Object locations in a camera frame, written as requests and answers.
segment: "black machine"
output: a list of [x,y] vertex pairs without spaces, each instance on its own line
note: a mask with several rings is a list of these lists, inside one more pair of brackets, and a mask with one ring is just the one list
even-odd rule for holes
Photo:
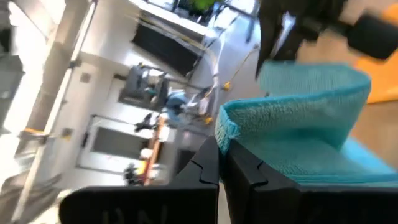
[[[354,25],[341,22],[343,4],[343,0],[262,1],[258,65],[265,60],[295,60],[302,41],[316,41],[326,28],[347,37],[348,45],[364,54],[388,58],[398,47],[398,28],[370,14]],[[285,12],[296,18],[296,24],[282,38]],[[60,220],[217,223],[219,171],[233,224],[398,223],[398,189],[300,185],[234,141],[221,159],[214,137],[169,185],[80,189],[61,203]]]

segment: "orange object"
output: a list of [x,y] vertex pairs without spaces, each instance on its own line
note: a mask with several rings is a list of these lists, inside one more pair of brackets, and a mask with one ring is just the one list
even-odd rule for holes
[[[398,26],[398,4],[390,6],[383,13],[383,18]],[[386,61],[361,57],[354,67],[366,72],[372,79],[368,103],[398,100],[398,50]]]

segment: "teal microfiber cloth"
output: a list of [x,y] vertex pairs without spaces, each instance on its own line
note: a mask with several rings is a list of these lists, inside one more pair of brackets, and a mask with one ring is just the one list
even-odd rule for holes
[[396,171],[348,138],[370,92],[367,75],[342,64],[266,62],[268,97],[220,107],[216,140],[232,139],[300,184],[398,185]]

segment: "green object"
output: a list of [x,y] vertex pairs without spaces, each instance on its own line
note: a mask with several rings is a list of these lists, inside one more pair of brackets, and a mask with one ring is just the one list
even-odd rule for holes
[[207,10],[209,9],[217,0],[191,0],[195,9]]

